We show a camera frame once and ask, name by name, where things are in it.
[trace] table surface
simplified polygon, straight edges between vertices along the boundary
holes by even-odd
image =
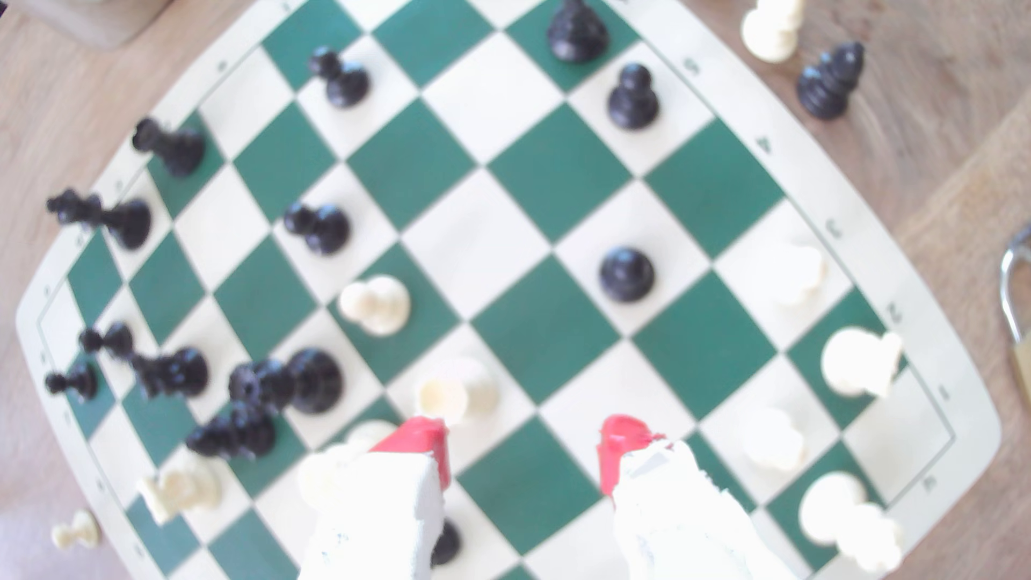
[[[59,552],[49,543],[51,526],[86,500],[14,332],[22,293],[58,230],[43,201],[92,183],[136,121],[252,1],[176,0],[111,53],[76,44],[16,7],[0,20],[0,465],[8,467],[0,476],[0,570],[8,578],[126,577],[107,544]],[[984,478],[892,578],[1027,577],[1031,420],[1008,363],[998,263],[1031,215],[1031,0],[810,2],[799,53],[781,65],[757,61],[741,44],[751,0],[684,1],[863,193],[930,285],[1002,418],[1002,447]],[[850,112],[813,121],[794,98],[795,78],[851,38],[866,44],[868,60]],[[1025,304],[1031,313],[1031,300]]]

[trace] wooden table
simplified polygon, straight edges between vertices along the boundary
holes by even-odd
[[[995,463],[892,578],[1027,578],[1031,421],[1007,361],[997,270],[1009,236],[1031,216],[1031,1],[811,0],[799,55],[777,66],[741,45],[737,29],[750,0],[685,1],[803,118],[864,194],[931,286],[1002,417]],[[108,545],[62,553],[48,540],[51,525],[86,502],[30,388],[14,334],[18,302],[58,229],[43,200],[68,184],[92,183],[135,122],[248,4],[176,0],[140,37],[108,54],[16,8],[0,20],[5,578],[126,575]],[[850,38],[868,50],[850,113],[812,121],[794,98],[795,77]],[[1027,305],[1031,312],[1031,300]]]

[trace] vinyl chess mat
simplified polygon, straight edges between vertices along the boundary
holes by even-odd
[[[363,420],[412,413],[435,362],[480,361],[501,385],[489,418],[450,438],[445,509],[463,539],[435,579],[619,579],[626,566],[598,488],[604,417],[626,413],[683,438],[800,578],[866,578],[802,535],[798,506],[845,470],[887,507],[911,549],[979,477],[999,443],[987,391],[888,232],[769,90],[675,0],[596,0],[611,45],[567,65],[544,31],[556,0],[258,0],[154,110],[206,135],[201,167],[172,179],[128,139],[93,190],[141,198],[146,243],[64,228],[18,326],[36,389],[104,535],[137,578],[294,578],[315,513],[298,463]],[[334,109],[307,57],[362,63],[358,106]],[[637,133],[605,102],[644,64],[661,113]],[[284,229],[295,200],[335,203],[351,240],[317,257]],[[819,295],[785,309],[766,293],[768,250],[806,243],[830,263]],[[604,252],[653,261],[653,292],[604,298]],[[396,336],[345,322],[351,280],[391,274],[412,297]],[[203,396],[145,402],[132,372],[86,357],[76,337],[114,321],[147,355],[198,348]],[[888,399],[830,391],[820,355],[845,326],[905,342]],[[304,347],[330,353],[345,394],[328,413],[275,419],[275,449],[215,460],[223,501],[158,527],[136,491],[224,410],[230,371]],[[101,387],[86,404],[43,377],[76,361]],[[796,473],[751,465],[741,417],[788,411],[808,456]]]

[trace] black pawn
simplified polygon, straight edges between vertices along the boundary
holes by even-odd
[[[547,45],[561,61],[592,61],[608,48],[608,29],[584,0],[563,0],[547,27]]]
[[[655,284],[655,268],[647,255],[633,247],[616,247],[601,263],[601,288],[618,303],[644,298]]]
[[[849,95],[859,86],[865,49],[859,42],[845,42],[824,53],[820,64],[806,67],[798,77],[798,100],[813,116],[830,121],[841,116]]]
[[[365,98],[369,92],[369,73],[358,63],[342,62],[328,46],[315,48],[308,68],[326,80],[330,104],[345,108]]]
[[[51,395],[63,394],[71,389],[78,394],[79,401],[90,401],[97,397],[97,376],[93,368],[85,363],[72,366],[68,375],[51,373],[46,376],[46,390]]]
[[[294,203],[282,214],[282,225],[290,233],[303,235],[308,247],[320,255],[343,247],[351,237],[351,221],[334,205],[310,209],[300,202]]]
[[[193,173],[204,159],[204,136],[200,132],[184,127],[174,133],[161,128],[157,121],[146,117],[136,125],[132,145],[141,152],[154,151],[173,177],[186,177]]]
[[[620,84],[608,95],[608,116],[624,129],[641,129],[659,115],[659,97],[652,90],[652,73],[631,63],[620,72]]]

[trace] chess board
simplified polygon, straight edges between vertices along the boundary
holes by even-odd
[[[769,90],[675,0],[595,0],[611,45],[563,64],[544,30],[556,0],[258,0],[157,105],[166,128],[206,135],[200,168],[173,179],[128,138],[92,191],[141,198],[146,243],[61,231],[18,329],[43,407],[110,542],[137,578],[293,578],[315,514],[297,466],[358,422],[412,413],[413,381],[469,355],[501,388],[487,419],[456,427],[446,511],[461,555],[433,578],[619,579],[611,506],[594,446],[610,413],[683,438],[799,578],[867,578],[808,542],[802,493],[858,475],[911,549],[983,473],[997,415],[955,332],[885,228]],[[358,106],[332,108],[306,67],[327,44],[369,71]],[[644,64],[662,103],[646,130],[606,116],[619,70]],[[312,254],[279,218],[291,202],[335,203],[352,239]],[[819,294],[785,309],[768,294],[770,248],[814,245]],[[604,252],[642,249],[657,281],[608,301]],[[412,297],[398,335],[374,339],[334,299],[386,273]],[[200,349],[203,396],[145,402],[132,373],[78,351],[114,321],[140,351]],[[888,399],[842,399],[820,372],[836,330],[901,335]],[[228,404],[234,366],[319,347],[346,388],[328,413],[288,409],[275,449],[212,462],[213,512],[158,527],[140,478],[181,460],[181,442]],[[95,400],[52,397],[51,371],[86,361]],[[761,472],[737,432],[777,406],[806,437],[805,466]]]

